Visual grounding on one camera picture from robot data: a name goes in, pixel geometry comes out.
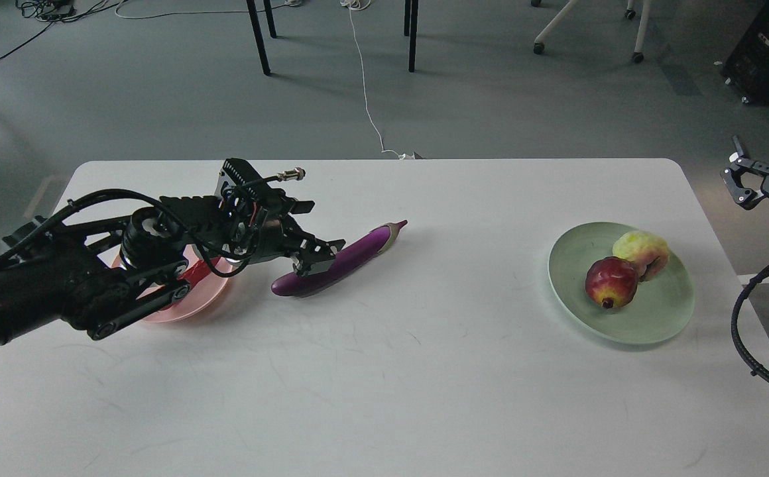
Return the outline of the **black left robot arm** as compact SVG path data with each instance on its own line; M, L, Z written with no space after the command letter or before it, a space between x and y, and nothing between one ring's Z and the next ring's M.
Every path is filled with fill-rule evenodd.
M272 186L304 176L300 167L261 176L226 159L210 195L106 188L35 218L3 238L0 345L58 319L99 341L181 301L194 288L189 246L221 278L276 258L292 259L298 277L327 271L344 241L303 231L294 218L314 203Z

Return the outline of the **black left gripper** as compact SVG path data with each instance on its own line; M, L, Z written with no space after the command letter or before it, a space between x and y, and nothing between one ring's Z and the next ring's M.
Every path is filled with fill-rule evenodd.
M271 182L300 181L305 178L300 167L261 176L243 159L226 159L221 167L217 190L221 211L230 226L225 244L234 260L248 264L288 258L293 274L305 277L323 274L346 245L345 239L323 240L302 229L295 214L308 213L312 201L287 196Z

